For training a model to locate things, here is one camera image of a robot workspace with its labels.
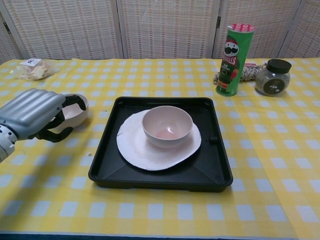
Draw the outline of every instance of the green pringles can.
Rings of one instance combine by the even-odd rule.
[[[236,95],[255,26],[235,23],[228,26],[220,74],[215,91],[223,96]]]

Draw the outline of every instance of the white woven screen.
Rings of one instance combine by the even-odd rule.
[[[282,58],[320,57],[320,1],[306,0]]]
[[[0,23],[0,64],[20,58],[19,52],[2,22]]]
[[[223,34],[214,45],[219,52],[213,57],[222,57],[227,26],[234,23],[256,26],[248,58],[276,57],[293,16],[295,3],[296,0],[228,0],[224,24],[220,26]]]
[[[122,58],[115,0],[4,0],[30,57]]]
[[[119,0],[128,57],[211,57],[219,0]]]

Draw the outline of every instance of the paper plate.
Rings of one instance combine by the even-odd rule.
[[[195,124],[181,146],[164,149],[151,144],[142,128],[142,119],[147,111],[128,117],[116,136],[118,149],[130,164],[148,171],[164,170],[181,163],[200,147],[201,135]]]

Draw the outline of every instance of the jar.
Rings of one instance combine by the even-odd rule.
[[[255,89],[267,96],[276,96],[284,91],[290,82],[290,62],[270,59],[255,78]]]

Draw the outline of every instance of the robotic hand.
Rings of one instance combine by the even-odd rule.
[[[17,140],[37,139],[53,143],[64,140],[73,131],[65,128],[56,134],[48,129],[60,125],[65,116],[62,108],[78,104],[84,111],[86,105],[77,95],[64,96],[53,91],[29,89],[0,108],[0,163],[15,150]]]

